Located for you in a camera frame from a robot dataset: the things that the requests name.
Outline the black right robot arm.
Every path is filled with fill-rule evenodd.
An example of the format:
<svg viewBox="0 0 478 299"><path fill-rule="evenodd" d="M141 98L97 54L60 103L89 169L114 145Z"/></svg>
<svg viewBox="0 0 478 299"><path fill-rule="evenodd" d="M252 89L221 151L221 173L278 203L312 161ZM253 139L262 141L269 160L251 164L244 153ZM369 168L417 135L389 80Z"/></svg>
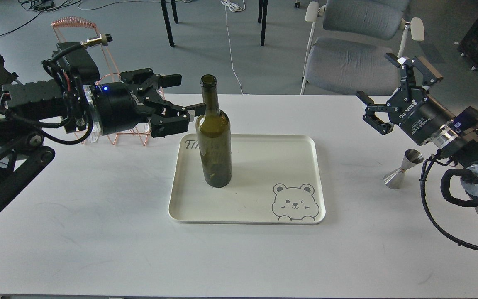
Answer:
<svg viewBox="0 0 478 299"><path fill-rule="evenodd" d="M385 58L400 70L400 86L385 104L376 104L365 92L356 96L364 103L366 121L386 135L398 125L416 144L432 142L437 152L424 161L420 193L427 217L442 233L459 246L478 250L478 246L446 232L433 219L426 201L426 181L432 165L442 159L455 162L440 182L442 197L461 207L478 207L478 110L468 107L455 115L429 93L429 87L443 76L424 57L398 58L392 53Z"/></svg>

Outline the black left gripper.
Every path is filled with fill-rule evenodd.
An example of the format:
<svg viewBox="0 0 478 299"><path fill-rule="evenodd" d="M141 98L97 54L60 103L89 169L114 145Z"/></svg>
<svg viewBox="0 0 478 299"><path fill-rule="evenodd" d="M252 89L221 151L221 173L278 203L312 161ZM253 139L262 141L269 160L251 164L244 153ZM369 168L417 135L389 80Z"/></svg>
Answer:
<svg viewBox="0 0 478 299"><path fill-rule="evenodd" d="M158 74L144 68L121 72L119 76L121 82L92 89L102 135L129 130L144 122L150 125L153 138L181 134L195 117L205 113L205 103L180 106L164 100L163 89L181 85L181 74ZM144 99L154 93L161 98Z"/></svg>

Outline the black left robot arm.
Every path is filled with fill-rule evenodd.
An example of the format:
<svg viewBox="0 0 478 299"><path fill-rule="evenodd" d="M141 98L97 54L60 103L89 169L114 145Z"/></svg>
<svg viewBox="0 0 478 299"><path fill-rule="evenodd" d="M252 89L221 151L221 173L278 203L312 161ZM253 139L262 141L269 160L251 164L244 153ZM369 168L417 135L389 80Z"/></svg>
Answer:
<svg viewBox="0 0 478 299"><path fill-rule="evenodd" d="M51 80L6 84L0 95L0 212L55 157L49 139L74 145L91 136L129 130L148 123L152 137L188 130L205 104L178 106L163 99L160 88L181 84L180 74L160 75L151 68L121 73L118 82L98 84L99 70L87 52L106 46L110 34L82 42L60 42L42 61Z"/></svg>

